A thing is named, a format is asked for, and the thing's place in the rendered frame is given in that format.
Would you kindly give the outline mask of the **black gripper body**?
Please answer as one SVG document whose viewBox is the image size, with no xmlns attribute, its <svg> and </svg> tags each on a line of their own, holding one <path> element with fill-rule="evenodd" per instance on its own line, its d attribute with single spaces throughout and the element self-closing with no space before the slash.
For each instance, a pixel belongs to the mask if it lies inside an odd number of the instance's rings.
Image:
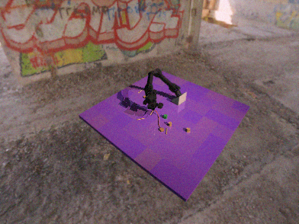
<svg viewBox="0 0 299 224">
<path fill-rule="evenodd" d="M 154 101 L 155 105 L 156 105 L 159 109 L 162 109 L 162 107 L 163 107 L 163 103 L 156 103 L 156 99 L 153 99 L 153 101 Z M 152 102 L 153 102 L 153 101 L 152 101 Z M 144 100 L 143 104 L 145 104 L 145 105 L 147 104 L 145 100 Z"/>
</svg>

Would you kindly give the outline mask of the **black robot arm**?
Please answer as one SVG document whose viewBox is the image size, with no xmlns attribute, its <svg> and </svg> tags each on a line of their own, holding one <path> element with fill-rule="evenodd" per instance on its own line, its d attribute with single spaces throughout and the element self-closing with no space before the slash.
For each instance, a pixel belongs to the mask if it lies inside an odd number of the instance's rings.
<svg viewBox="0 0 299 224">
<path fill-rule="evenodd" d="M 161 72 L 160 69 L 156 69 L 154 71 L 150 71 L 148 73 L 148 79 L 147 79 L 147 83 L 146 86 L 144 88 L 145 91 L 145 101 L 146 103 L 148 103 L 147 107 L 148 109 L 153 109 L 155 108 L 155 103 L 153 101 L 153 99 L 156 99 L 156 92 L 157 90 L 153 89 L 153 76 L 156 76 L 158 78 L 160 78 L 161 80 L 163 80 L 168 86 L 169 86 L 169 90 L 174 93 L 176 97 L 179 97 L 182 95 L 182 93 L 180 92 L 179 89 L 181 89 L 180 86 L 178 86 L 176 83 L 170 82 Z M 177 90 L 178 89 L 178 90 Z M 153 101 L 153 102 L 152 102 Z"/>
</svg>

